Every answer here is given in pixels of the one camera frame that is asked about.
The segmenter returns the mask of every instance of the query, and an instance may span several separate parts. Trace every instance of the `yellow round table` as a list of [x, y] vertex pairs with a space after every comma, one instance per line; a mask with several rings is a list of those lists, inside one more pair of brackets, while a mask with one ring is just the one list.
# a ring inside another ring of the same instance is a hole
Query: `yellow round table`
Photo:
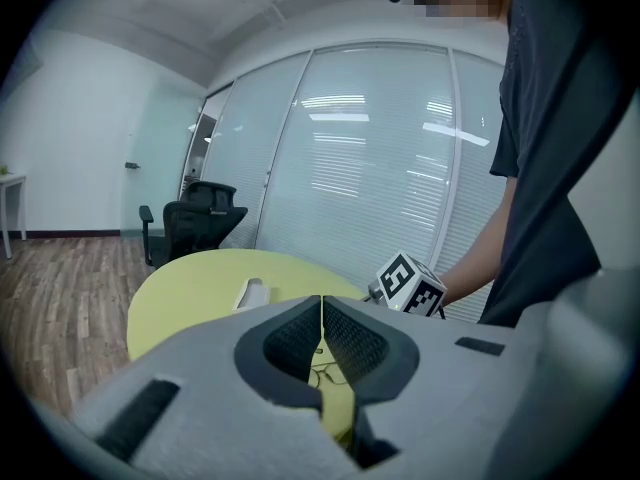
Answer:
[[[168, 263], [140, 287], [129, 307], [127, 345], [134, 360], [178, 331], [230, 316], [244, 282], [260, 278], [271, 289], [270, 303], [308, 295], [361, 299], [364, 294], [342, 277], [304, 260], [268, 251], [222, 249]], [[332, 363], [324, 339], [313, 366]], [[353, 392], [348, 385], [322, 382], [322, 421], [340, 438], [350, 427]]]

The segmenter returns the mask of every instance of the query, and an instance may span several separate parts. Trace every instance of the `dark gray shirt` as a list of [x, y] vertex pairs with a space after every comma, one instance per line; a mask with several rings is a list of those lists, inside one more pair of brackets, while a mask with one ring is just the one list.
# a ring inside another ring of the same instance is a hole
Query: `dark gray shirt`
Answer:
[[597, 49], [590, 32], [576, 2], [512, 0], [491, 173], [518, 181], [481, 323], [515, 326], [526, 307], [600, 268], [567, 197], [611, 133], [611, 104], [592, 91], [615, 88], [585, 65]]

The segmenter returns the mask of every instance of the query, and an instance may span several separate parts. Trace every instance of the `table leg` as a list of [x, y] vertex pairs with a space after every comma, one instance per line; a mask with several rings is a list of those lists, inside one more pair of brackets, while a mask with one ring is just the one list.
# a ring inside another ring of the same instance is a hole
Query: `table leg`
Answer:
[[20, 183], [20, 194], [18, 195], [18, 215], [20, 219], [20, 234], [22, 239], [27, 239], [27, 202], [25, 196], [25, 185], [27, 181], [22, 180]]
[[11, 259], [11, 245], [9, 245], [9, 231], [7, 224], [7, 191], [4, 185], [0, 186], [0, 227], [2, 228], [2, 240], [7, 259]]

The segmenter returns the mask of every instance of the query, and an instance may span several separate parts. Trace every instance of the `black baseboard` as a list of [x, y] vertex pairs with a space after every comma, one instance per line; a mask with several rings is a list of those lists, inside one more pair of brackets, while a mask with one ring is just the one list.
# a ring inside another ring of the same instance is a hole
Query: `black baseboard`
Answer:
[[[39, 238], [96, 238], [104, 236], [120, 236], [119, 229], [72, 229], [52, 231], [27, 231], [27, 239]], [[20, 239], [20, 231], [9, 231], [9, 238]]]

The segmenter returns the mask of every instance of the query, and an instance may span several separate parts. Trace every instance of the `ceiling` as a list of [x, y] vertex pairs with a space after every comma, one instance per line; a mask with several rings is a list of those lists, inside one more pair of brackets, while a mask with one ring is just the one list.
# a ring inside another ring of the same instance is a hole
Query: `ceiling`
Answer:
[[346, 1], [353, 0], [57, 0], [42, 25], [126, 48], [207, 86], [241, 42]]

